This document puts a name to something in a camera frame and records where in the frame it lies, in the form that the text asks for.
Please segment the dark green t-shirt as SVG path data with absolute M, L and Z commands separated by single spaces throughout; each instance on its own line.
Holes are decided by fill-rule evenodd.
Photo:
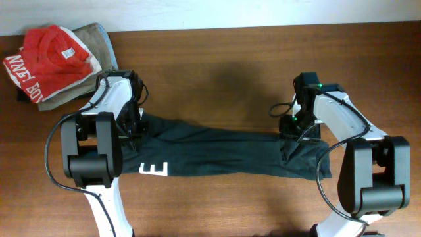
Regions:
M 133 143 L 122 140 L 122 172 L 165 168 L 169 176 L 212 176 L 233 173 L 263 174 L 315 180 L 331 178 L 330 162 L 320 160 L 329 148 L 281 139 L 277 134 L 195 126 L 143 114 L 147 132 Z

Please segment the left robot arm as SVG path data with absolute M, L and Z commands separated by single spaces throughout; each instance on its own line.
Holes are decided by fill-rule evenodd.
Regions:
M 142 104 L 149 92 L 137 73 L 98 75 L 95 93 L 60 123 L 63 170 L 91 207 L 100 236 L 133 236 L 122 204 L 123 147 L 137 150 L 146 131 Z

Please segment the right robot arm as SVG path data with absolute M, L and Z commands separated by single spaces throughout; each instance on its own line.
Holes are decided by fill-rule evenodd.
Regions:
M 323 161 L 335 149 L 345 150 L 337 181 L 339 203 L 325 194 L 316 166 L 316 184 L 332 210 L 314 224 L 310 236 L 367 236 L 374 222 L 404 209 L 410 202 L 410 144 L 402 136 L 389 136 L 376 128 L 351 102 L 337 84 L 294 84 L 289 103 L 292 114 L 280 135 L 301 142 L 307 132 L 325 124 L 337 143 L 320 154 Z

